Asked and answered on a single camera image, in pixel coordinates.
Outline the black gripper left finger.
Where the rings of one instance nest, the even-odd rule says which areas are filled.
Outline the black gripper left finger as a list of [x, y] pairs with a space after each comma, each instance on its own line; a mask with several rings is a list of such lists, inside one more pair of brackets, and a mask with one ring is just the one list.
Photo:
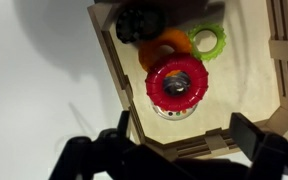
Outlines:
[[117, 125], [117, 135], [121, 138], [128, 138], [129, 137], [129, 117], [130, 117], [130, 112], [129, 111], [122, 111], [119, 122]]

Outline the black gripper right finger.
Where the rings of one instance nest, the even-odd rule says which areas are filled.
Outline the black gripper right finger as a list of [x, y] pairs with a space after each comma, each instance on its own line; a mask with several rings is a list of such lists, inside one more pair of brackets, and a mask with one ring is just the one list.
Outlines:
[[265, 136], [256, 125], [237, 112], [231, 114], [229, 134], [249, 160], [254, 159], [259, 143]]

